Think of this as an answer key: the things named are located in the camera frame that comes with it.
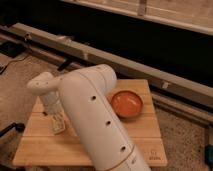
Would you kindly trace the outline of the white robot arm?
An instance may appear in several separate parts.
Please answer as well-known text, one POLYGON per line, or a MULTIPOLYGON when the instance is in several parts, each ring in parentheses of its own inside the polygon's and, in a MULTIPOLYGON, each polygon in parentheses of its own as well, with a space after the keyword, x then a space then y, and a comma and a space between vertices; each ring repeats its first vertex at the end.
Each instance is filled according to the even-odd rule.
POLYGON ((51 101, 56 91, 65 114, 97 171, 151 171, 137 146, 114 113, 106 95, 116 85, 108 65, 85 67, 54 77, 44 72, 30 80, 28 89, 51 101))

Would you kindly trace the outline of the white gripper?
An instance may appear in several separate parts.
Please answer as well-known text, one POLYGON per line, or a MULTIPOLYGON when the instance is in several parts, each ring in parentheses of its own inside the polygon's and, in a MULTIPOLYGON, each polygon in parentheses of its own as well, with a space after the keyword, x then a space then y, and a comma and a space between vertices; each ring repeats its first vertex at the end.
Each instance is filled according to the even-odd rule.
MULTIPOLYGON (((66 130, 65 120, 63 117, 63 113, 60 113, 62 111, 62 106, 59 100, 59 97, 56 92, 49 92, 47 94, 43 94, 40 96, 40 100, 44 106, 44 111, 47 114, 57 114, 59 113, 59 119, 60 119, 60 132, 66 130)), ((54 134, 57 133, 57 125, 56 125, 56 118, 55 115, 50 115, 51 120, 51 126, 52 131, 54 134)))

